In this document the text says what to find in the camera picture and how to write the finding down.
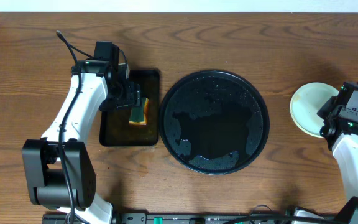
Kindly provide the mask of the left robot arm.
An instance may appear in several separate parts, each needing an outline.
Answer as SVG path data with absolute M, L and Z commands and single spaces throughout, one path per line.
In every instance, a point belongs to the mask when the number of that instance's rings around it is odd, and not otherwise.
M 97 111 L 120 108 L 126 99 L 139 105 L 140 87 L 129 80 L 128 64 L 80 60 L 56 118 L 40 139 L 22 147 L 29 200 L 64 212 L 65 223 L 112 223 L 114 207 L 96 192 L 86 143 Z

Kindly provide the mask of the pale blue plate front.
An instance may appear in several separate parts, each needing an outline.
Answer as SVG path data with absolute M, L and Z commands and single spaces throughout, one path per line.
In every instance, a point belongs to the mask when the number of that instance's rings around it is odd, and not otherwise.
M 320 82 L 308 83 L 297 89 L 290 100 L 290 115 L 296 126 L 304 133 L 320 138 L 324 123 L 317 112 L 338 93 L 331 85 Z

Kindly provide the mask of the green and yellow sponge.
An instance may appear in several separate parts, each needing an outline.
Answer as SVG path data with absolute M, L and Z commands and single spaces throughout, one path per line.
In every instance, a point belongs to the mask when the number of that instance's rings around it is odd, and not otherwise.
M 145 126 L 147 124 L 148 107 L 149 99 L 146 97 L 141 98 L 140 106 L 131 108 L 129 124 L 133 126 Z

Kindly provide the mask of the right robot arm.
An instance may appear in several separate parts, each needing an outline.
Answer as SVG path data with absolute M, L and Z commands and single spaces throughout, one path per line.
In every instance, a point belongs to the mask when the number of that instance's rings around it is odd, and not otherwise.
M 358 223 L 358 96 L 296 93 L 290 114 L 302 131 L 326 140 L 339 166 L 347 203 L 335 220 Z

